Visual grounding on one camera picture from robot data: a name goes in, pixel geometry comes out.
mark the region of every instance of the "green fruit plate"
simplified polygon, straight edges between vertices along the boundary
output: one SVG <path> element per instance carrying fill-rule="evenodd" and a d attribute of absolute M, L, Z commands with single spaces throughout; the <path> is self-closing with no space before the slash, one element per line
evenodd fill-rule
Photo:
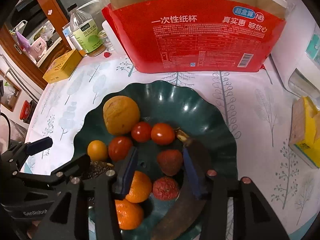
<path fill-rule="evenodd" d="M 165 81 L 150 84 L 133 83 L 120 92 L 105 96 L 101 104 L 86 115 L 82 129 L 75 136 L 74 156 L 86 153 L 89 143 L 93 140 L 101 140 L 108 145 L 113 139 L 114 136 L 109 134 L 105 127 L 102 109 L 105 102 L 114 96 L 132 98 L 139 106 L 141 119 L 151 125 L 165 122 L 198 139 L 209 149 L 212 168 L 225 177 L 237 178 L 236 141 L 218 108 L 202 99 L 194 90 L 177 87 Z M 156 161 L 158 153 L 165 149 L 182 150 L 182 143 L 178 139 L 168 146 L 159 146 L 152 141 L 132 141 L 138 148 L 137 169 L 147 174 L 152 181 L 164 176 Z M 181 185 L 183 173 L 178 173 L 174 178 Z M 174 201 L 160 201 L 151 194 L 148 200 L 141 203 L 145 212 L 143 223 L 135 230 L 122 230 L 123 239 L 149 240 L 151 230 L 173 204 Z M 194 239 L 201 231 L 201 224 L 199 218 L 177 239 Z"/>

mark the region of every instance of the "mandarin orange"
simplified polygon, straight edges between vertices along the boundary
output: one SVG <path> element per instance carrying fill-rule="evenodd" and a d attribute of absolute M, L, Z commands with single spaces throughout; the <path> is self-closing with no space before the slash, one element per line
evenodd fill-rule
<path fill-rule="evenodd" d="M 115 200 L 120 229 L 136 229 L 143 221 L 143 209 L 139 204 L 124 200 Z"/>
<path fill-rule="evenodd" d="M 145 201 L 151 192 L 152 182 L 150 178 L 141 171 L 135 171 L 129 194 L 125 198 L 131 203 L 140 203 Z"/>

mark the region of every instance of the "table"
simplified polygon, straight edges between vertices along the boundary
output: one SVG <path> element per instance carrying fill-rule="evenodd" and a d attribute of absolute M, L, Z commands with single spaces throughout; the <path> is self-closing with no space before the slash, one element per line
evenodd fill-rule
<path fill-rule="evenodd" d="M 25 172 L 50 174 L 73 156 L 73 138 L 85 115 L 103 97 L 133 82 L 164 80 L 197 91 L 216 105 L 237 143 L 238 177 L 252 178 L 293 240 L 300 240 L 320 209 L 320 171 L 288 147 L 292 103 L 270 58 L 257 73 L 224 71 L 144 74 L 113 53 L 84 58 L 68 80 L 48 85 L 31 120 L 26 141 L 46 136 L 53 146 L 27 160 Z M 266 113 L 264 104 L 271 106 Z M 228 228 L 232 229 L 232 216 Z M 232 230 L 226 235 L 232 239 Z"/>

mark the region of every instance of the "banana peel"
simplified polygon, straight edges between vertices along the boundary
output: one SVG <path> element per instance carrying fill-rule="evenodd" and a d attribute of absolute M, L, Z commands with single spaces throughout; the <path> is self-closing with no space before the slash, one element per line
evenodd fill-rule
<path fill-rule="evenodd" d="M 196 141 L 190 138 L 181 129 L 175 130 L 176 137 L 183 142 L 188 150 L 196 151 L 198 145 Z M 202 170 L 205 172 L 210 169 L 210 156 L 207 153 L 200 154 L 198 160 Z M 174 240 L 183 234 L 198 218 L 202 212 L 206 200 L 197 200 L 191 190 L 188 176 L 184 172 L 183 184 L 179 193 L 179 197 L 174 205 L 168 210 L 166 215 L 153 228 L 151 232 L 151 240 Z"/>

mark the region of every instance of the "yellow tin box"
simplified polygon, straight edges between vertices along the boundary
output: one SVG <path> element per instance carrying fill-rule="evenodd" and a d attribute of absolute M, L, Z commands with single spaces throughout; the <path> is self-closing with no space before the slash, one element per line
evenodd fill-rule
<path fill-rule="evenodd" d="M 52 84 L 69 78 L 81 59 L 82 57 L 76 49 L 63 54 L 52 62 L 43 79 Z"/>

